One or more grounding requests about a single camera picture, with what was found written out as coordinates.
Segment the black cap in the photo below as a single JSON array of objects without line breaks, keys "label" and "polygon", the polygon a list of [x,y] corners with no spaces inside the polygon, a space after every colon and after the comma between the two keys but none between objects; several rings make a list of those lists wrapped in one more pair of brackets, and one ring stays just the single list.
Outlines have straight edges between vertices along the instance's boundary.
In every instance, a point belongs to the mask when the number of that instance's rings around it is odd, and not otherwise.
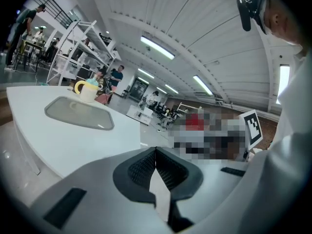
[{"label": "black cap", "polygon": [[237,0],[237,7],[240,14],[240,19],[242,21],[242,26],[245,31],[250,31],[251,23],[250,19],[254,19],[256,23],[260,26],[264,34],[265,26],[262,25],[262,20],[260,18],[260,10],[265,0]]},{"label": "black cap", "polygon": [[45,9],[45,4],[40,4],[40,5],[38,6],[38,8]]}]

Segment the black slot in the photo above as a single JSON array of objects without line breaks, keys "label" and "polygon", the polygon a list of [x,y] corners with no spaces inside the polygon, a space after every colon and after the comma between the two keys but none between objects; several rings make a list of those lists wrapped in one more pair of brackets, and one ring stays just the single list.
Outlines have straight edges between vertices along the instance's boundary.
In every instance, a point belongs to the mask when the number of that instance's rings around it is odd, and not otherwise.
[{"label": "black slot", "polygon": [[223,167],[221,169],[221,171],[223,171],[225,173],[228,173],[228,174],[233,174],[233,175],[236,175],[236,176],[240,176],[240,177],[243,177],[244,174],[245,174],[245,171],[238,170],[238,169],[233,169],[233,168],[230,168],[230,167]]},{"label": "black slot", "polygon": [[80,188],[72,188],[43,217],[44,220],[61,229],[87,192]]}]

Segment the green shirt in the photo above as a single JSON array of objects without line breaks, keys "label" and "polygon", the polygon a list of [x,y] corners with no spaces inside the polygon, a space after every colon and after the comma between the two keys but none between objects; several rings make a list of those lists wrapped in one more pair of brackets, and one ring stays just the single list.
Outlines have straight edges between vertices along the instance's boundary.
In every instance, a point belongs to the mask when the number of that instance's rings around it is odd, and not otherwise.
[{"label": "green shirt", "polygon": [[[117,70],[115,70],[112,72],[112,77],[122,80],[123,74],[121,72],[118,72]],[[119,83],[119,81],[117,81],[117,80],[110,79],[109,81],[111,82],[112,86],[115,86],[115,87],[117,87],[117,85]]]},{"label": "green shirt", "polygon": [[20,20],[21,22],[19,23],[18,27],[21,29],[26,29],[27,28],[27,21],[30,18],[33,20],[36,16],[37,10],[30,10],[28,13],[24,15],[23,20]]}]

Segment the cable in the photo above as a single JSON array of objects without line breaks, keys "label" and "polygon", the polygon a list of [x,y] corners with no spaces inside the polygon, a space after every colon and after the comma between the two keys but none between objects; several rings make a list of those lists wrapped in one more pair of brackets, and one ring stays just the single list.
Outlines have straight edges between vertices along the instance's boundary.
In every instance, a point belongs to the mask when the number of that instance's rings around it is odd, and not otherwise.
[{"label": "cable", "polygon": [[36,79],[35,86],[37,86],[38,78],[37,78],[37,73],[36,72],[26,72],[26,71],[18,71],[18,70],[13,70],[13,72],[26,73],[26,74],[35,74],[35,79]]},{"label": "cable", "polygon": [[163,133],[164,133],[164,132],[167,132],[167,131],[168,131],[168,129],[166,129],[165,131],[162,131],[162,130],[158,129],[157,127],[155,127],[153,124],[150,124],[150,125],[151,125],[152,127],[154,127],[154,128],[157,130],[157,132],[159,131],[158,133],[160,133],[160,132],[163,132]]}]

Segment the railing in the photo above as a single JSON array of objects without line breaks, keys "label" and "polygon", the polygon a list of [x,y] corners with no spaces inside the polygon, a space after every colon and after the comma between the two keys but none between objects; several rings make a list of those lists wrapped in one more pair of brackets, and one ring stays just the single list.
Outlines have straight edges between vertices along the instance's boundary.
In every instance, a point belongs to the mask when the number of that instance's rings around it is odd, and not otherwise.
[{"label": "railing", "polygon": [[45,4],[45,11],[66,29],[73,22],[54,0],[34,0],[38,5]]}]

